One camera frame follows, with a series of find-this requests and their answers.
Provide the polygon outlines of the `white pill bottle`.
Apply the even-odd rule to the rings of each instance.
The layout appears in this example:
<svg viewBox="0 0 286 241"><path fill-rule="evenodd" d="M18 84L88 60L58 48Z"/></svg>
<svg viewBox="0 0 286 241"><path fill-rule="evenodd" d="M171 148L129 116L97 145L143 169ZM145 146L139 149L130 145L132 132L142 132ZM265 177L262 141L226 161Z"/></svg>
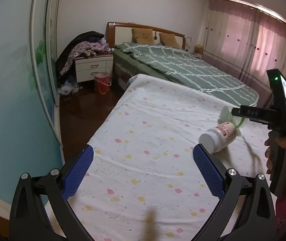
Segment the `white pill bottle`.
<svg viewBox="0 0 286 241"><path fill-rule="evenodd" d="M224 122L201 134L198 142L203 145L209 154L213 154L223 150L235 138L236 127L230 122Z"/></svg>

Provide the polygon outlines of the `clear green lidded jar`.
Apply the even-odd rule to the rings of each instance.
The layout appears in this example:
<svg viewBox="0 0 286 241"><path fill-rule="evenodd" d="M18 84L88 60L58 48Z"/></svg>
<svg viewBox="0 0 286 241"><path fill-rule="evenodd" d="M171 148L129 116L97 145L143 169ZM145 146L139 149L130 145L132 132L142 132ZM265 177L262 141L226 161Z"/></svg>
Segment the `clear green lidded jar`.
<svg viewBox="0 0 286 241"><path fill-rule="evenodd" d="M246 119L243 117L232 115L232 107L224 106L219 114L218 124L224 122L230 122L238 130L244 127L244 125L246 124Z"/></svg>

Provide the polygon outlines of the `white dotted table cloth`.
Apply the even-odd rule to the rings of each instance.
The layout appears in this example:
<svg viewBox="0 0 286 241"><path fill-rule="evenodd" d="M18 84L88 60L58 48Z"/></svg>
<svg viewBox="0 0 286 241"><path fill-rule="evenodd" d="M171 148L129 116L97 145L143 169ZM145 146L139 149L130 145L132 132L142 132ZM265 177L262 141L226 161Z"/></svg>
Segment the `white dotted table cloth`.
<svg viewBox="0 0 286 241"><path fill-rule="evenodd" d="M69 199L95 240L191 240L218 203L192 158L227 102L139 75L105 95L84 85L60 99L66 159L95 151Z"/></svg>

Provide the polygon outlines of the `sliding wardrobe door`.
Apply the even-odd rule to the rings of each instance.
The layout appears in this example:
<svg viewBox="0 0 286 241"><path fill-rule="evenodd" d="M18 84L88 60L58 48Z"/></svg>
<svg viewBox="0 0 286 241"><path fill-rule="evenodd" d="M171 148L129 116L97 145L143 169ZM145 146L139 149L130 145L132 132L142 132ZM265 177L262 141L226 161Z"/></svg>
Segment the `sliding wardrobe door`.
<svg viewBox="0 0 286 241"><path fill-rule="evenodd" d="M0 0L0 200L22 173L61 167L46 52L48 0Z"/></svg>

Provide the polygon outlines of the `pink white curtain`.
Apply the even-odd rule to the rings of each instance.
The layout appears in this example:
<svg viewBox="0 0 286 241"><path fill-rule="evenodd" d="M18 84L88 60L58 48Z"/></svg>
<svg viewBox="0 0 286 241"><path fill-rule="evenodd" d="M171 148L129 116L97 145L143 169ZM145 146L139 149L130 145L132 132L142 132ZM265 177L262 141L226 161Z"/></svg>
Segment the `pink white curtain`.
<svg viewBox="0 0 286 241"><path fill-rule="evenodd" d="M209 0L203 59L259 94L260 107L272 100L266 71L286 79L286 23L249 5Z"/></svg>

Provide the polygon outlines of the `red bucket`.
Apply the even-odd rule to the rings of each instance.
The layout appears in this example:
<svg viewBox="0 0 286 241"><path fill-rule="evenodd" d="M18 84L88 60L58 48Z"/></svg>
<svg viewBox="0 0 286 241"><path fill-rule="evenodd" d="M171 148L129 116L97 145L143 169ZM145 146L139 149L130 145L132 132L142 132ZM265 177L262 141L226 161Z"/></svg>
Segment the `red bucket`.
<svg viewBox="0 0 286 241"><path fill-rule="evenodd" d="M99 72L94 75L95 92L105 95L111 87L111 77L107 72Z"/></svg>

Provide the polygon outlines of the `woven basket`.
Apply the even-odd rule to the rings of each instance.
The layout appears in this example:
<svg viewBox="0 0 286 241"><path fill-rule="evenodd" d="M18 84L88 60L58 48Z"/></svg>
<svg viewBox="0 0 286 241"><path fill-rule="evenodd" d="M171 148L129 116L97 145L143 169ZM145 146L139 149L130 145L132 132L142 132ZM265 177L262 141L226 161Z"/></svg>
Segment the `woven basket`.
<svg viewBox="0 0 286 241"><path fill-rule="evenodd" d="M197 44L195 47L194 47L194 54L200 54L200 55L203 55L204 53L204 47L200 44Z"/></svg>

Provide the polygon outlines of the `white nightstand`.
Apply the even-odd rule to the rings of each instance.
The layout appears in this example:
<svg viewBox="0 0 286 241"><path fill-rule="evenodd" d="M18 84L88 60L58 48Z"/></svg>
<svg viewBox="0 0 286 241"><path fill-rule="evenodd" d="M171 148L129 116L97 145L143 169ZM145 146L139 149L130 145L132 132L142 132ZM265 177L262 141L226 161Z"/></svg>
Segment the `white nightstand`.
<svg viewBox="0 0 286 241"><path fill-rule="evenodd" d="M114 56L112 54L97 55L91 58L76 58L77 82L87 82L94 80L94 76L100 72L106 72L112 77Z"/></svg>

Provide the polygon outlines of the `green plaid bed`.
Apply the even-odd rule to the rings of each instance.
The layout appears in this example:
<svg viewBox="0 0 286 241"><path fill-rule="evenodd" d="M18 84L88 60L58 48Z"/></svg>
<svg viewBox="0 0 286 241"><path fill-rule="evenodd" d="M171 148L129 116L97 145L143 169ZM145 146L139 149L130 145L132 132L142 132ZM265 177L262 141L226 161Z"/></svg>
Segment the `green plaid bed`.
<svg viewBox="0 0 286 241"><path fill-rule="evenodd" d="M125 81L137 74L147 74L235 106L255 107L259 101L254 89L182 49L123 42L116 45L114 63L118 75Z"/></svg>

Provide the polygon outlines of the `clothes pile on nightstand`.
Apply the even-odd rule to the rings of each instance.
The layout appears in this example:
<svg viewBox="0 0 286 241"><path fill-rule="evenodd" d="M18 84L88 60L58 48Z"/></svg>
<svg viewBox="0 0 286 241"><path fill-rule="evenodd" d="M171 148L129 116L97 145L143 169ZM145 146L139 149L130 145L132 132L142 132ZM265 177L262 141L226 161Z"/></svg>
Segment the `clothes pile on nightstand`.
<svg viewBox="0 0 286 241"><path fill-rule="evenodd" d="M89 31L75 37L55 62L58 88L61 88L66 81L76 81L76 58L105 54L108 48L104 34Z"/></svg>

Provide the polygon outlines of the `right brown pillow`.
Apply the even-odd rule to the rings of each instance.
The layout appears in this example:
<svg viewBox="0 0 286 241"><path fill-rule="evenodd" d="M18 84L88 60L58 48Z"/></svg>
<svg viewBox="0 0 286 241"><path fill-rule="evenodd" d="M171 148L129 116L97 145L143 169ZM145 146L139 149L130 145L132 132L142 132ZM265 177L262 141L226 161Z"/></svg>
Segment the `right brown pillow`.
<svg viewBox="0 0 286 241"><path fill-rule="evenodd" d="M163 45L172 48L181 48L181 46L176 41L176 37L174 34L159 33L159 36L160 36L160 41Z"/></svg>

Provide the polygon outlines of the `brown pillow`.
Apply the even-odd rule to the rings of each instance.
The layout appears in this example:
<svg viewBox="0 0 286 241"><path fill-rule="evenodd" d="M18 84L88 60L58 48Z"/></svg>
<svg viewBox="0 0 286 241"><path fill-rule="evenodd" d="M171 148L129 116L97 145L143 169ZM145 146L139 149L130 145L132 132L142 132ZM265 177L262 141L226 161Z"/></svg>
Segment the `brown pillow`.
<svg viewBox="0 0 286 241"><path fill-rule="evenodd" d="M153 29L132 28L132 40L137 44L154 44Z"/></svg>
<svg viewBox="0 0 286 241"><path fill-rule="evenodd" d="M163 45L172 48L181 48L181 46L176 41L176 37L174 34L159 33L159 36L160 36L160 41Z"/></svg>

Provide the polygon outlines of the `wooden headboard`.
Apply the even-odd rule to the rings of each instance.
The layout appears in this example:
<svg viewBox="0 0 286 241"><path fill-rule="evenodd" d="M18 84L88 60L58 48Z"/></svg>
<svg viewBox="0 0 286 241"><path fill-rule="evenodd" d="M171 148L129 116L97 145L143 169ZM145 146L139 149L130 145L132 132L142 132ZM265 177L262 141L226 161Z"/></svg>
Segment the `wooden headboard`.
<svg viewBox="0 0 286 241"><path fill-rule="evenodd" d="M163 44L185 49L186 39L183 34L152 26L135 23L108 22L106 38L110 48L124 42L138 44Z"/></svg>

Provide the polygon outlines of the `left brown pillow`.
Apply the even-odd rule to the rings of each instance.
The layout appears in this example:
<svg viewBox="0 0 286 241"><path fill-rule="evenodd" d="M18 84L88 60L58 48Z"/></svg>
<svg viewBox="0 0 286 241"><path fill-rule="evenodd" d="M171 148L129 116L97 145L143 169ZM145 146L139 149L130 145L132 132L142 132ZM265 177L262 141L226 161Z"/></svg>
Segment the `left brown pillow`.
<svg viewBox="0 0 286 241"><path fill-rule="evenodd" d="M153 29L132 28L132 40L137 44L154 44Z"/></svg>

